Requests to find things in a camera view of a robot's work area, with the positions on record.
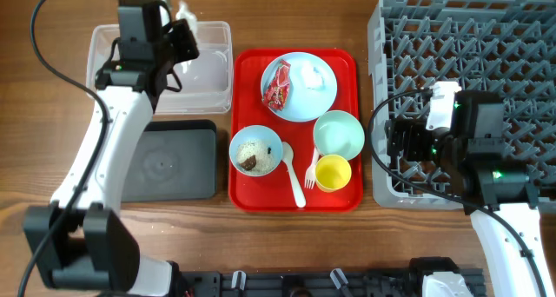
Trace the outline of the mint green bowl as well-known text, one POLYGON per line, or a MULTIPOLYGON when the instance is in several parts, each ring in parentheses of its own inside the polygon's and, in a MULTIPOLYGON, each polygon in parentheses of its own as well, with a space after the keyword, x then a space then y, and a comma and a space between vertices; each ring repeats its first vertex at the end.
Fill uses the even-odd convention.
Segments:
POLYGON ((359 120, 342 110, 331 110, 314 124, 313 139, 321 155, 339 155, 353 160, 363 149, 365 133, 359 120))

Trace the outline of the yellow plastic cup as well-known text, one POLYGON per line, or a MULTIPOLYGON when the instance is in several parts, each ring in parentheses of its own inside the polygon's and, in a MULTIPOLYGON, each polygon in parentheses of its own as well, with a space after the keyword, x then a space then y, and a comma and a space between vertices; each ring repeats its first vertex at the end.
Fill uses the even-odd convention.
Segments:
POLYGON ((350 163, 340 155, 325 155, 316 163, 317 187, 327 193, 347 186, 352 176, 350 163))

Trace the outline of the white plastic fork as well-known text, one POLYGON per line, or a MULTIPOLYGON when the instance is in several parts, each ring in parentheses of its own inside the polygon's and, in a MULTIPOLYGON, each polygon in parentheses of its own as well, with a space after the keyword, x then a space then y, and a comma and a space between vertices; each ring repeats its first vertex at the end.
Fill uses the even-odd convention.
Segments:
POLYGON ((320 158, 320 153, 317 148, 314 148, 311 163, 308 166, 305 173, 304 188, 312 189, 314 187, 316 181, 316 175, 315 175, 316 164, 319 158, 320 158))

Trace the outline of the light blue plate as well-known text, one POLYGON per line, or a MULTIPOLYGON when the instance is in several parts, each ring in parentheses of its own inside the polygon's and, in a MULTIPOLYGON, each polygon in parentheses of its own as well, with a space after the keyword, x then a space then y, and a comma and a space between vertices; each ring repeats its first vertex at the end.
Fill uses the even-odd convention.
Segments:
POLYGON ((312 121, 329 111, 338 95, 338 82, 331 67, 321 58, 307 52, 291 52, 274 59, 261 76, 261 101, 283 59, 291 65, 289 71, 290 89, 286 106, 282 111, 270 109, 281 119, 290 122, 312 121), (301 67, 305 62, 312 63, 321 72, 324 84, 321 89, 307 89, 301 77, 301 67))

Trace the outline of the red snack wrapper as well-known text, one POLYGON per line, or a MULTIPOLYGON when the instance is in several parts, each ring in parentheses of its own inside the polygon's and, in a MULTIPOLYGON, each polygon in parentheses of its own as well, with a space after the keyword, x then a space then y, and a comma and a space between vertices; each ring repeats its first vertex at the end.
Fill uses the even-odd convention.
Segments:
POLYGON ((282 111, 286 106, 290 89, 290 67, 285 60, 279 61, 275 75, 262 96, 262 102, 270 109, 282 111))

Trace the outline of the white napkin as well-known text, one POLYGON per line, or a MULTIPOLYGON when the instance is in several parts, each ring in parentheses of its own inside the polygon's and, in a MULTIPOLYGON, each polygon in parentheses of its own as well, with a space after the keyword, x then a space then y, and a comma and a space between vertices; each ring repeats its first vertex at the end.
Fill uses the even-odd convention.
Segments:
POLYGON ((322 74, 312 63, 305 62, 302 65, 301 77, 307 89, 321 89, 323 87, 322 74))
POLYGON ((175 19, 176 20, 185 20, 188 25, 189 28, 193 31, 197 30, 197 24, 198 24, 198 20, 196 15, 189 10, 189 6, 188 4, 183 1, 180 0, 178 3, 178 11, 175 14, 175 19))

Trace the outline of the white plastic spoon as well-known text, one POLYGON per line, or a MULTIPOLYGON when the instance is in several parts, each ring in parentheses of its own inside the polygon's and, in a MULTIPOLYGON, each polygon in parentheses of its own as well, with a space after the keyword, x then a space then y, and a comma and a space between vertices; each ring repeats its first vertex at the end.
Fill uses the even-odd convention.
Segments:
POLYGON ((281 144, 282 144, 282 151, 283 151, 281 160, 284 162, 288 170, 288 176, 290 179, 293 195, 295 198, 295 205, 298 208, 305 208, 307 202, 293 167, 294 151, 287 142, 282 142, 281 144))

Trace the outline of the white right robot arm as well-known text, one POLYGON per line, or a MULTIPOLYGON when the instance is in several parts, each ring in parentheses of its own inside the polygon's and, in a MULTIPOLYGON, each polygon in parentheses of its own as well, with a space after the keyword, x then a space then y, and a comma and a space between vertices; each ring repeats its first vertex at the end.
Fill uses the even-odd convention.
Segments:
POLYGON ((496 295, 552 296, 540 237, 539 188, 525 163, 506 157, 502 99, 473 90, 422 94, 444 107, 443 127, 393 119, 385 129, 387 154, 431 161, 448 174, 452 191, 442 198, 462 205, 470 217, 496 295))

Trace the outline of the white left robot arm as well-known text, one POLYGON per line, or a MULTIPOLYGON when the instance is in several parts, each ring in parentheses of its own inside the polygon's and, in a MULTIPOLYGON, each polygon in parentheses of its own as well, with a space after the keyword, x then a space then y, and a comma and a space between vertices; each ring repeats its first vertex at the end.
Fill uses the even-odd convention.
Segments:
POLYGON ((149 258, 122 224, 122 189, 136 145, 174 67, 198 57, 186 20, 163 0, 117 0, 120 35, 87 89, 95 107, 76 159, 46 206, 27 209, 23 231, 51 289, 123 296, 187 296, 173 261, 149 258))

